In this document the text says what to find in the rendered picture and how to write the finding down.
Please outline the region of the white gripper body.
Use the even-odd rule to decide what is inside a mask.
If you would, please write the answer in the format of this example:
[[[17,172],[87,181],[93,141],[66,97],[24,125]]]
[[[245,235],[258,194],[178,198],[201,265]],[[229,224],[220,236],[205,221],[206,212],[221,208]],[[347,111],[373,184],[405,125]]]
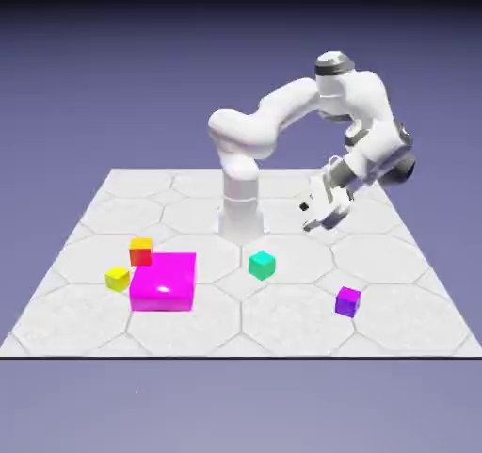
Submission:
[[[306,221],[317,219],[319,227],[326,230],[335,228],[348,215],[353,203],[352,192],[348,188],[332,187],[326,173],[310,179],[309,195],[313,204],[306,212]]]

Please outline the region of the small teal cube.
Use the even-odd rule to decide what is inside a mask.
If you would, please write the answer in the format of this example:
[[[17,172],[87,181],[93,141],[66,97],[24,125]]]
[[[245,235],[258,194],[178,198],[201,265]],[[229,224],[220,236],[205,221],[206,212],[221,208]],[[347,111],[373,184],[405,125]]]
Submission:
[[[258,251],[249,257],[249,274],[263,281],[271,277],[276,270],[276,258],[266,251]]]

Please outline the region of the small purple cube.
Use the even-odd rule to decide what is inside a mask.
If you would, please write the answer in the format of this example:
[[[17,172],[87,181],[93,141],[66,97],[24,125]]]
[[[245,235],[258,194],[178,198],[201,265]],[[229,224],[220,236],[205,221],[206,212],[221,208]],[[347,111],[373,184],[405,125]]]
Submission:
[[[362,292],[349,287],[342,287],[335,301],[335,312],[353,318],[358,312],[361,303]]]

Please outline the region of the small orange cube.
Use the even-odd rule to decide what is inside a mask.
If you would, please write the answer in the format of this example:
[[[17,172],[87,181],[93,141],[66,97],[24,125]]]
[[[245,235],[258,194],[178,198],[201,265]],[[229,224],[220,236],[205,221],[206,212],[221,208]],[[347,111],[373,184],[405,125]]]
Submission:
[[[129,245],[130,263],[133,267],[150,266],[153,262],[153,240],[135,237]]]

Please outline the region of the small yellow cube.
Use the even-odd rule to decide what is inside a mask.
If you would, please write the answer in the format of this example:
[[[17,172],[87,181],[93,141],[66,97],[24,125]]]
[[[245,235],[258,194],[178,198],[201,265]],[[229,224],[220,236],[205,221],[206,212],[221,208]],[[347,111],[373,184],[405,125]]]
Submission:
[[[122,292],[129,287],[130,272],[123,267],[112,267],[104,275],[105,285],[107,288]]]

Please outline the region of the large magenta box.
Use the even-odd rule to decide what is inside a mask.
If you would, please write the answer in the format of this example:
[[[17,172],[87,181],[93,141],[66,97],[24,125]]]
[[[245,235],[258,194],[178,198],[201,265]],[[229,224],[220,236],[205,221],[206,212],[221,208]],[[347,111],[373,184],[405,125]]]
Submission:
[[[196,287],[195,252],[154,252],[150,266],[136,268],[129,287],[134,312],[186,312]]]

